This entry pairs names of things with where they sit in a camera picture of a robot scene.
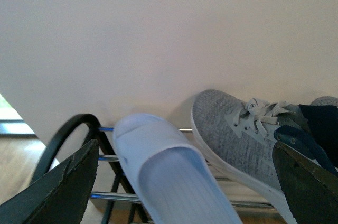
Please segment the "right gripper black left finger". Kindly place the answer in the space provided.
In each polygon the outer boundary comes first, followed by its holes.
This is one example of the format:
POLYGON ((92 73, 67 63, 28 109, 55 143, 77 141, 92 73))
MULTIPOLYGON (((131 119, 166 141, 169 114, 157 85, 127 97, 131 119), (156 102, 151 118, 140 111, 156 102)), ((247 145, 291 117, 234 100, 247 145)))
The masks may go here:
POLYGON ((1 204, 1 223, 80 223, 96 179, 93 139, 25 190, 1 204))

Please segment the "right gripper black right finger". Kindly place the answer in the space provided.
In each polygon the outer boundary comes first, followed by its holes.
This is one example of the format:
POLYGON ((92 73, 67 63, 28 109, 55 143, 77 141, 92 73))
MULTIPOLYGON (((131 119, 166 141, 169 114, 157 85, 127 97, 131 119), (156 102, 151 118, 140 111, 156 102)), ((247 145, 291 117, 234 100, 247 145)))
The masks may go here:
POLYGON ((275 144, 272 156, 297 223, 337 223, 337 176, 282 142, 275 144))

